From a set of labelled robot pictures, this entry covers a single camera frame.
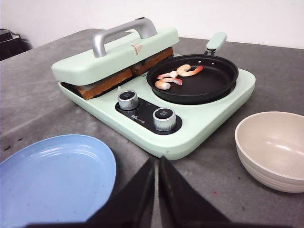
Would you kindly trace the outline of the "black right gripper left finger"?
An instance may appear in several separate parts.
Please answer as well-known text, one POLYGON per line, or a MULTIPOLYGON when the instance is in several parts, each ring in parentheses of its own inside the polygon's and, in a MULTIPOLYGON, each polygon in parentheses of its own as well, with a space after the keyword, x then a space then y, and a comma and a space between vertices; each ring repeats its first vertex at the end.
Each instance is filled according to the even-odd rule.
POLYGON ((149 158, 126 186, 85 222, 29 224, 28 228, 150 228, 155 166, 149 158))

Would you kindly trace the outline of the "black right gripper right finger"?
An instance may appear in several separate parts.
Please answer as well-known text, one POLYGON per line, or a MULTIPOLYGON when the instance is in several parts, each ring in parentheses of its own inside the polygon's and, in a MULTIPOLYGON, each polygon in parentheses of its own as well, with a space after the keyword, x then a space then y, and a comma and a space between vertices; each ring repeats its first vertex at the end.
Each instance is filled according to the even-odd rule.
POLYGON ((198 194, 164 156, 159 161, 159 192, 175 228, 230 228, 231 221, 198 194))

